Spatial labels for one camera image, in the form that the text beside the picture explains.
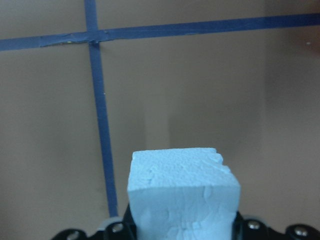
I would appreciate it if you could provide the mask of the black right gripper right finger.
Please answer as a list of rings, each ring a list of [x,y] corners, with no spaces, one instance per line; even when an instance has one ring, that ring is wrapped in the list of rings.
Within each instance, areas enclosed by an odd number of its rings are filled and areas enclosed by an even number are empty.
[[[279,232],[256,217],[244,217],[236,213],[232,225],[232,240],[320,240],[320,231],[310,225],[289,225]]]

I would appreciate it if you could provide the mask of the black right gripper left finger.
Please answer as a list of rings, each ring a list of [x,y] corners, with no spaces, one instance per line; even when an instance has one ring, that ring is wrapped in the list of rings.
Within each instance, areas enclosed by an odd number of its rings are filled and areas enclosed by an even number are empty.
[[[111,217],[104,220],[92,235],[81,229],[69,228],[60,231],[52,240],[137,240],[137,228],[134,223],[130,205],[123,217]]]

